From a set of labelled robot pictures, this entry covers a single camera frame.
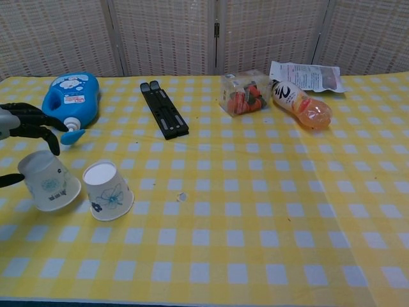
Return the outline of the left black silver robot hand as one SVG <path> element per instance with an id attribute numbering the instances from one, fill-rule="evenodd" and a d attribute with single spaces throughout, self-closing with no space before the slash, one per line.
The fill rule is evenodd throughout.
<path id="1" fill-rule="evenodd" d="M 24 102 L 1 104 L 1 140 L 9 137 L 41 138 L 55 156 L 60 154 L 56 135 L 47 128 L 67 132 L 59 119 L 46 115 L 41 109 Z"/>

